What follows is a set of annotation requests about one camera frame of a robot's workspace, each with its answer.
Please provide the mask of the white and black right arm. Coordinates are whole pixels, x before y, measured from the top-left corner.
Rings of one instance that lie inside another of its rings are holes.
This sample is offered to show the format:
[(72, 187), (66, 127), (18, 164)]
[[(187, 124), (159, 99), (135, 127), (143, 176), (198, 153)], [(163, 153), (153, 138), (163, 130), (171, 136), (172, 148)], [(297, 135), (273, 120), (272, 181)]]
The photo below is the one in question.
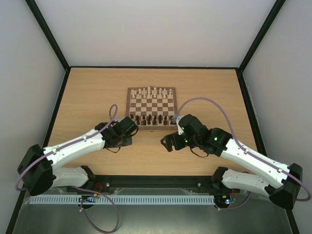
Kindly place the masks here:
[(166, 135), (160, 142), (169, 152), (198, 147), (208, 155), (231, 160), (252, 172), (244, 174), (218, 167), (212, 178), (213, 187), (218, 191), (226, 188), (246, 190), (267, 197), (285, 210), (294, 208), (303, 177), (303, 169), (296, 163), (287, 165), (267, 158), (241, 142), (235, 142), (230, 133), (220, 128), (199, 133), (183, 129), (181, 133)]

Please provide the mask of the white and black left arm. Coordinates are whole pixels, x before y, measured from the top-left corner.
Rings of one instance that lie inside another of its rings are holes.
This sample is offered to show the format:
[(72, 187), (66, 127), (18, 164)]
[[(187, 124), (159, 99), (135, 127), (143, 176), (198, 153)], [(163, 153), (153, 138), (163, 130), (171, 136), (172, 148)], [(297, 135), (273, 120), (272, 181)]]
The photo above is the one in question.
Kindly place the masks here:
[(54, 187), (75, 186), (90, 190), (96, 176), (88, 166), (65, 168), (64, 165), (93, 151), (116, 148), (132, 144), (132, 136), (138, 126), (125, 117), (110, 123), (100, 123), (82, 136), (63, 144), (41, 148), (31, 146), (17, 172), (24, 188), (31, 196), (40, 195)]

